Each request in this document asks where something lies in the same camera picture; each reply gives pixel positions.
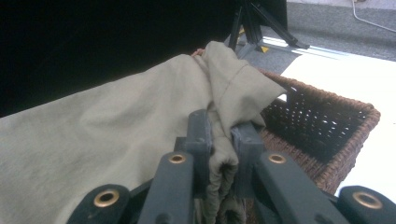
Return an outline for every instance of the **canvas cloth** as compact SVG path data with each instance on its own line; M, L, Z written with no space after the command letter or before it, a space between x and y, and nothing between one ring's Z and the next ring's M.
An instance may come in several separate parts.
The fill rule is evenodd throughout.
M238 163L231 127L263 124L259 113L283 91L222 43L210 42L202 56L179 55L2 118L0 221L65 223L92 189L138 187L154 177L176 138L186 136L189 114L206 108L214 153L203 211L213 223ZM230 169L220 169L224 164Z

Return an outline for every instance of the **stitched seam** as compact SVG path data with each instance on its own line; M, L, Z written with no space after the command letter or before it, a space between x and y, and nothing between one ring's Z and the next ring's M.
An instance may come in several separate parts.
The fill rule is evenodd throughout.
M239 75L239 73L241 72L241 70L242 70L243 68L245 68L246 66L248 66L248 64L245 64L244 66L242 66L242 67L235 73L235 75L233 76L233 78L231 78L231 80L228 82L227 87L225 88L223 94L222 94L221 97L220 97L219 108L220 108L220 106L221 106L222 98L223 98L225 92L226 92L226 91L228 90L228 88L231 86L231 82Z

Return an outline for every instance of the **wicker basket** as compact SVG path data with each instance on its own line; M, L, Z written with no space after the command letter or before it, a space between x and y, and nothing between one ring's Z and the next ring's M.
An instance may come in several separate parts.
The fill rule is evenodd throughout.
M320 189L334 194L380 113L370 104L261 72L288 91L287 102L275 100L262 111L265 146L291 155ZM255 223L251 206L247 203L247 223Z

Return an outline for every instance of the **folding stand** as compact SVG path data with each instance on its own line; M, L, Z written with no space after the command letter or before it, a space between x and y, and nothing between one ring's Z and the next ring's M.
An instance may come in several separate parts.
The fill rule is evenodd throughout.
M309 45L299 42L291 35L271 14L265 10L261 0L238 0L238 7L233 19L233 29L230 35L229 47L233 50L236 48L236 42L241 25L244 26L247 35L247 45L244 51L248 53L256 47L262 40L262 30L260 20L268 24L282 39L291 47L308 49Z

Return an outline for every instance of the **metal grommet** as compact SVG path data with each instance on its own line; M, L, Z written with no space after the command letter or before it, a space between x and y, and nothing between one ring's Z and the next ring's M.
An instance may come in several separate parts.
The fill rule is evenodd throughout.
M273 163L278 163L278 164L286 162L286 158L284 158L282 155L279 155L279 154L271 154L268 157L268 160L270 160Z
M96 207L108 207L118 201L119 198L120 194L117 190L107 189L96 195L93 204L95 204Z
M174 164L178 164L178 163L182 163L186 160L186 158L183 155L177 154L177 155L173 155L169 158L169 161L174 163Z
M373 194L364 192L364 191L358 191L354 192L352 194L353 199L356 200L356 202L360 203L361 205L372 208L372 209L380 209L382 208L382 203L377 199Z

